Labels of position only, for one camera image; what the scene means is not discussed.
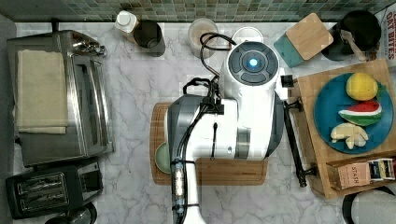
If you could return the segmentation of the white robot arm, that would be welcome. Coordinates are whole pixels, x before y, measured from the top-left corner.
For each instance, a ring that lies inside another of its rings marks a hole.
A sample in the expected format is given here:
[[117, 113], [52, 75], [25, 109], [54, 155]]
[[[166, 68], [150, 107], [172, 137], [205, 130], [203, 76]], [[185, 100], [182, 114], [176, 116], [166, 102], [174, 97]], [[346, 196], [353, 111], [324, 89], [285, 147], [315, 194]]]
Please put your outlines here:
[[283, 134], [279, 61], [258, 41], [237, 44], [220, 74], [205, 84], [205, 96], [184, 93], [167, 108], [165, 139], [171, 168], [173, 224], [205, 224], [198, 199], [196, 161], [262, 161]]

